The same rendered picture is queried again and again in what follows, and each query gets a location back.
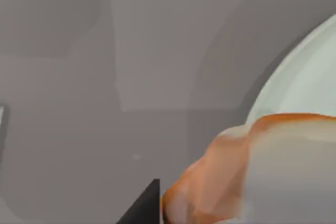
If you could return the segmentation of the pale green plate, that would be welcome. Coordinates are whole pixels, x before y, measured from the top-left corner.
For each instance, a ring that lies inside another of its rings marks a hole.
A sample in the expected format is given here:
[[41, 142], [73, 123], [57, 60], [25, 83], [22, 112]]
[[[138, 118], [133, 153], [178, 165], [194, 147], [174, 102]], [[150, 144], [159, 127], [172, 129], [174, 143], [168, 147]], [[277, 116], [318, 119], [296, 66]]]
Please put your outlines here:
[[336, 116], [336, 14], [285, 56], [261, 88], [246, 123], [275, 113]]

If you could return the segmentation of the brown crusted bread loaf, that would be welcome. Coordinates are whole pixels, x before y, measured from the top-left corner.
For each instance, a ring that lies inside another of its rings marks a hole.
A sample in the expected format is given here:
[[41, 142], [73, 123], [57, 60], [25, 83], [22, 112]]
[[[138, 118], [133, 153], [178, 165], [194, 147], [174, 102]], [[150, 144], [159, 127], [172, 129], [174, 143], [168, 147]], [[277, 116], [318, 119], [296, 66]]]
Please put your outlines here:
[[162, 197], [164, 224], [336, 224], [336, 117], [224, 130]]

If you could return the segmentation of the grey flat object edge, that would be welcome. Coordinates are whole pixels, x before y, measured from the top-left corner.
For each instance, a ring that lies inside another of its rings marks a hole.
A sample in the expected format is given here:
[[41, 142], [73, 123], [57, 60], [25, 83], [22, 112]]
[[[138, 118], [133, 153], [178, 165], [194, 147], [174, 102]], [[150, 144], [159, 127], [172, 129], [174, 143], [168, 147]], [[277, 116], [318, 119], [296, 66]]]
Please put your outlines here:
[[7, 104], [0, 103], [0, 168], [3, 162], [9, 119], [10, 119], [9, 106]]

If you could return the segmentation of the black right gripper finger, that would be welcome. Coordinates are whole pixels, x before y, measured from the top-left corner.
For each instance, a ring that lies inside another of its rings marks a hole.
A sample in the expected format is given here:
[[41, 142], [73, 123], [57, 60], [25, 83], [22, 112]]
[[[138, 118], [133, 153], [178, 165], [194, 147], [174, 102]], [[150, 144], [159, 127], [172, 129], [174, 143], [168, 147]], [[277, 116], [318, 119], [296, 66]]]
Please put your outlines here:
[[160, 224], [160, 180], [153, 179], [116, 224]]

